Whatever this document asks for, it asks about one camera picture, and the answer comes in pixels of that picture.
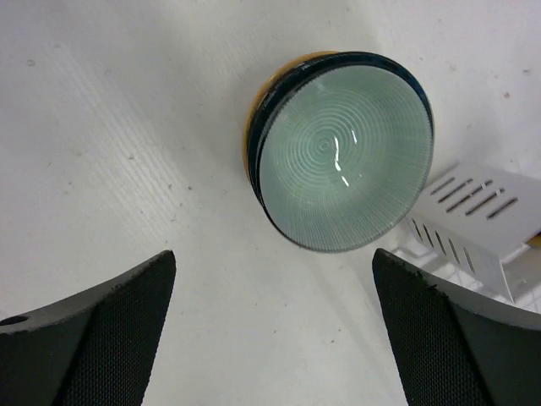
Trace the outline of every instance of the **white tabletop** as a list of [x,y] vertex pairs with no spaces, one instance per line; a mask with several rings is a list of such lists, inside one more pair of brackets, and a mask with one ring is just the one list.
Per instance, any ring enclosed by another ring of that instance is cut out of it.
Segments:
[[245,178],[243,116],[288,60],[382,53],[429,95],[433,175],[541,178],[538,0],[3,0],[0,318],[164,250],[177,281],[148,405],[405,404],[375,247],[288,243]]

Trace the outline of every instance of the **table surface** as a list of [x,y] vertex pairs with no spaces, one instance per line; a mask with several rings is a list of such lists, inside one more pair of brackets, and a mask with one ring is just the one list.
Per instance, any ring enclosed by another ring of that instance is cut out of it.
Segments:
[[405,404],[370,270],[400,232],[288,243],[244,176],[244,114],[300,54],[378,52],[429,95],[432,177],[541,178],[540,38],[537,0],[2,1],[0,318],[174,250],[145,404]]

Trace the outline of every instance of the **dish rack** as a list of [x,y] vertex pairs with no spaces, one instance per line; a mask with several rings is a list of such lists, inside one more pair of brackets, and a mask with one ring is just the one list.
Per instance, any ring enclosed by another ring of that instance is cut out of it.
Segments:
[[406,216],[418,243],[515,302],[541,283],[541,182],[460,163],[419,196]]

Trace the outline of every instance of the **white dish rack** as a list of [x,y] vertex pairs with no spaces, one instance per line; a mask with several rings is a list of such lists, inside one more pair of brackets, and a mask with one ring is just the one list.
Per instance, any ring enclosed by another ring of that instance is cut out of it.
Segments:
[[541,182],[473,163],[438,178],[407,214],[415,239],[515,302],[541,283]]

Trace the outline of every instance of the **concentric ring pattern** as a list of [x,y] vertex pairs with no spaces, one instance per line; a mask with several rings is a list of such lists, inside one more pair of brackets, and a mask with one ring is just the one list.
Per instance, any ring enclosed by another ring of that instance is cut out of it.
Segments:
[[429,115],[399,76],[346,66],[316,77],[272,123],[260,190],[273,223],[319,251],[351,250],[389,231],[424,186]]

